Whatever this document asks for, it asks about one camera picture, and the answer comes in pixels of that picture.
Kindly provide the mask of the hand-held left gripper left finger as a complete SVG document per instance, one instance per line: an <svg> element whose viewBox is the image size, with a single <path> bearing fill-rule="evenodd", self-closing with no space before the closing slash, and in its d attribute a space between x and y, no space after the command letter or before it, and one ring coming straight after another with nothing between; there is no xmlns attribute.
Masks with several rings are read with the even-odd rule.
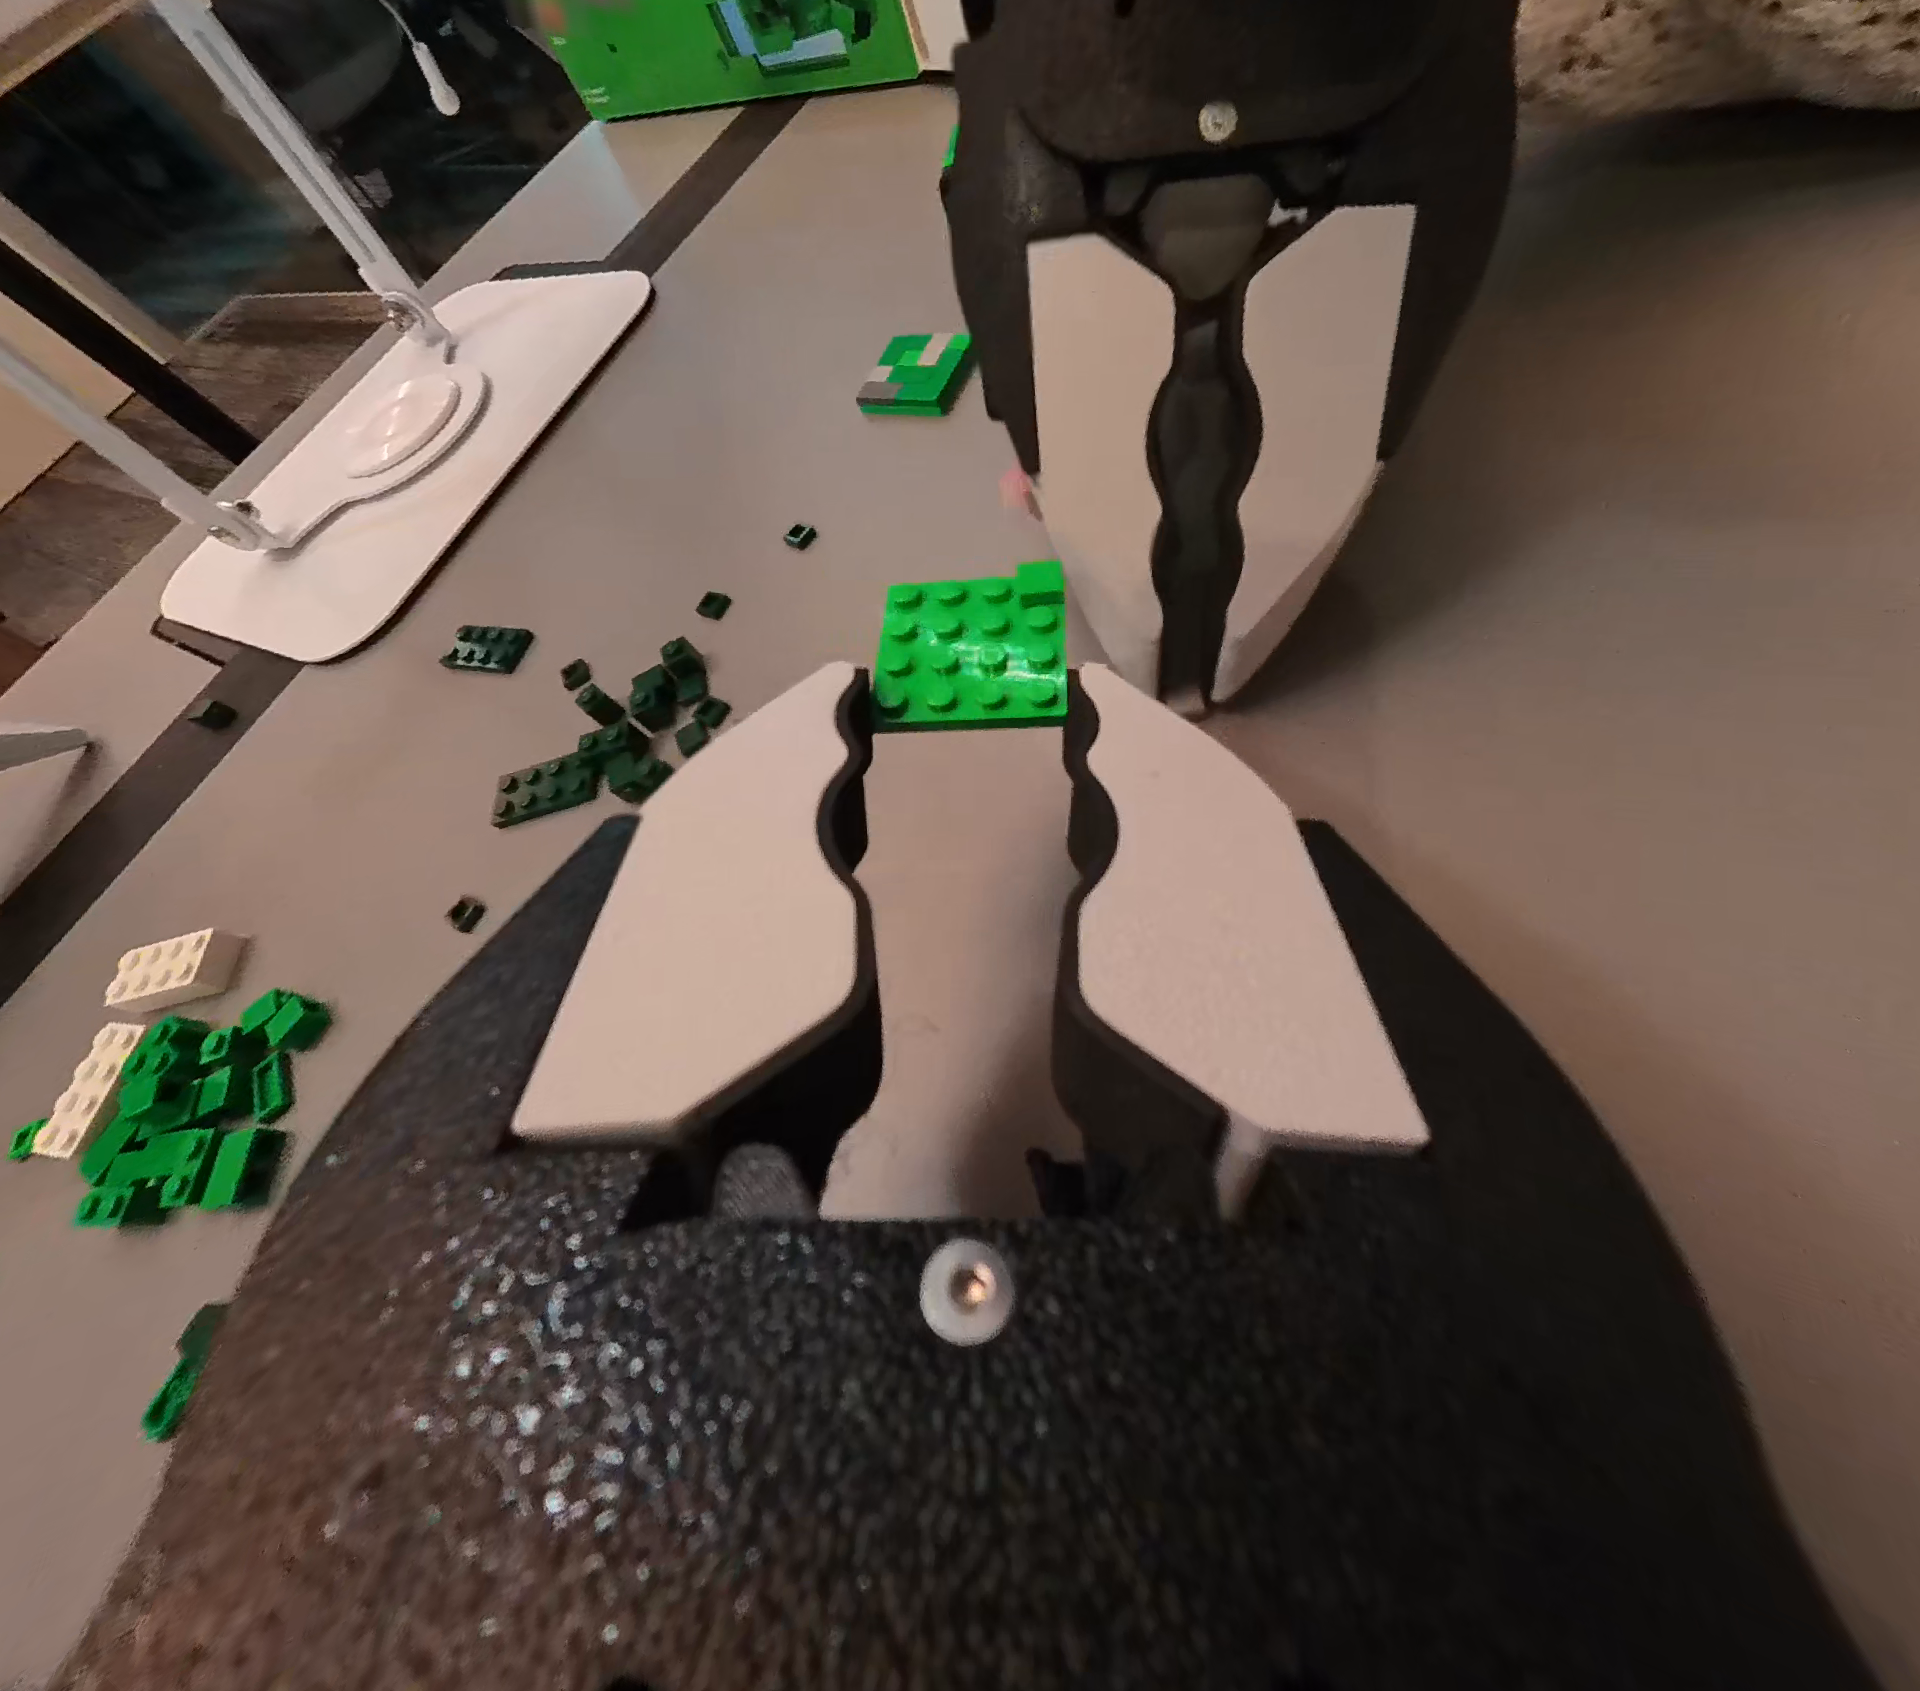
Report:
<svg viewBox="0 0 1920 1691"><path fill-rule="evenodd" d="M830 660L645 805L513 1102L536 1154L653 1161L645 1211L819 1220L881 1084L858 881L870 671Z"/></svg>

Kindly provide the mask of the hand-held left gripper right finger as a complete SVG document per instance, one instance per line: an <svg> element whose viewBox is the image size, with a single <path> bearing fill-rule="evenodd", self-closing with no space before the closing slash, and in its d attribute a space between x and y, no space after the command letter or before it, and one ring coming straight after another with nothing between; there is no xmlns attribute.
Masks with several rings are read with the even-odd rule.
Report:
<svg viewBox="0 0 1920 1691"><path fill-rule="evenodd" d="M1274 1150L1419 1154L1426 1115L1293 808L1105 664L1067 677L1056 1094L1092 1202L1238 1220Z"/></svg>

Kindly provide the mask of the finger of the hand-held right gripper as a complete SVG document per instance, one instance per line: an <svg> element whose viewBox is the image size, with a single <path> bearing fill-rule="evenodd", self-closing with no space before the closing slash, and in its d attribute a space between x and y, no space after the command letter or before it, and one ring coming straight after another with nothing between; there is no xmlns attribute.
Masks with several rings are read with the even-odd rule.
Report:
<svg viewBox="0 0 1920 1691"><path fill-rule="evenodd" d="M1216 306L1198 451L1198 698L1230 702L1301 618L1378 477L1418 207L1203 203Z"/></svg>
<svg viewBox="0 0 1920 1691"><path fill-rule="evenodd" d="M1174 640L1162 389L1174 300L1116 240L1084 231L1027 249L1035 500L1105 664L1143 694L1196 694Z"/></svg>

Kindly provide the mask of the bright green square lego plate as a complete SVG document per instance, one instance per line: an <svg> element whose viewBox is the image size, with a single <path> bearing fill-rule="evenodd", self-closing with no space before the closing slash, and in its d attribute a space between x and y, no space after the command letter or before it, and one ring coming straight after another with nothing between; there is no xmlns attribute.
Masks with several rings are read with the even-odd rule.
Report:
<svg viewBox="0 0 1920 1691"><path fill-rule="evenodd" d="M1049 725L1067 716L1066 606L1019 613L1015 576L886 587L870 686L877 729Z"/></svg>

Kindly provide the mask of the green grey tiled lego square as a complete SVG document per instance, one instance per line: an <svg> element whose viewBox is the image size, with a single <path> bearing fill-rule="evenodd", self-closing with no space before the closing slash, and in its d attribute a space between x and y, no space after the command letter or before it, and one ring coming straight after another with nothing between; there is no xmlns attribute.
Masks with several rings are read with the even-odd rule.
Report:
<svg viewBox="0 0 1920 1691"><path fill-rule="evenodd" d="M854 393L870 416L948 416L972 368L972 335L895 335Z"/></svg>

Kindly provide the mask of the white lego brick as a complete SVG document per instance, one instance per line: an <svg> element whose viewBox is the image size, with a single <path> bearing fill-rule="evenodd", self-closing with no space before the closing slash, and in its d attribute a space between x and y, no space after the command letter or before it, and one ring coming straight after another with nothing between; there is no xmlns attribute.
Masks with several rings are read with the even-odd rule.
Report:
<svg viewBox="0 0 1920 1691"><path fill-rule="evenodd" d="M123 1065L144 1026L118 1019L92 1034L84 1060L72 1067L67 1090L33 1134L33 1157L76 1161L106 1128L118 1111Z"/></svg>
<svg viewBox="0 0 1920 1691"><path fill-rule="evenodd" d="M215 998L234 985L248 949L251 935L228 928L192 928L130 946L113 965L103 1009L152 1014Z"/></svg>

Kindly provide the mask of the pile of bright green lego pieces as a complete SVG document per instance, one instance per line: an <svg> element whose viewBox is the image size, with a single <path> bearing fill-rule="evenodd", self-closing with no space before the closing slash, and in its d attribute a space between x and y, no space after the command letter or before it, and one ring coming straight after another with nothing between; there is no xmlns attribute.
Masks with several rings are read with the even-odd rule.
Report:
<svg viewBox="0 0 1920 1691"><path fill-rule="evenodd" d="M62 1164L80 1175L80 1228L156 1228L198 1211L263 1211L288 1154L295 1060L334 1024L324 998L265 987L238 1019L215 1026L161 1012L123 1065L118 1111L76 1161L33 1157L48 1118L15 1126L8 1164Z"/></svg>

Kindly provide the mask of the narrow bright green lego plate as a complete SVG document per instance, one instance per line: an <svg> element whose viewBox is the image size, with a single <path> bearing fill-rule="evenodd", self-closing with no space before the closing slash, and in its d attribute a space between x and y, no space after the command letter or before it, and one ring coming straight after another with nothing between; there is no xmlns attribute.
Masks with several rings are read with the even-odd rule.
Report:
<svg viewBox="0 0 1920 1691"><path fill-rule="evenodd" d="M224 1317L228 1301L207 1301L185 1317L177 1339L177 1363L143 1410L143 1436L147 1443L169 1443L177 1436Z"/></svg>

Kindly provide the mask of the white book stand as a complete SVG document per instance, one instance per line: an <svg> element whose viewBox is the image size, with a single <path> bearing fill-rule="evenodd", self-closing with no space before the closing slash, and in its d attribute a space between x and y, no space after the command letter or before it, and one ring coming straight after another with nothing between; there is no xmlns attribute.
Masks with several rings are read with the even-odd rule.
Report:
<svg viewBox="0 0 1920 1691"><path fill-rule="evenodd" d="M76 0L5 0L5 41ZM251 68L209 0L147 0L215 90L295 182L398 324L398 344L251 491L215 500L84 406L15 344L5 377L70 436L199 525L161 599L169 623L334 660L375 638L433 571L524 451L653 304L645 275L492 277L431 306L345 180Z"/></svg>

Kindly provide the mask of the idle black white gripper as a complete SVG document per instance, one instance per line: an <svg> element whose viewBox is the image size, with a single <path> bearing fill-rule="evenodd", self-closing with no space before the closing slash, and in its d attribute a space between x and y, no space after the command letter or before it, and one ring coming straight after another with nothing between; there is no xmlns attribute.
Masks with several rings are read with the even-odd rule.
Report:
<svg viewBox="0 0 1920 1691"><path fill-rule="evenodd" d="M55 823L92 740L80 725L5 718L5 900L51 851Z"/></svg>

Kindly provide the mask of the black desk leg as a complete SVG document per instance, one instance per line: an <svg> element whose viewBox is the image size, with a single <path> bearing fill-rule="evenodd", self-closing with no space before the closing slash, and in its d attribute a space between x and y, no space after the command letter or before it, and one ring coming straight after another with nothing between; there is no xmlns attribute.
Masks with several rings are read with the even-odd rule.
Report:
<svg viewBox="0 0 1920 1691"><path fill-rule="evenodd" d="M228 466L257 451L257 440L238 420L12 240L5 240L5 297Z"/></svg>

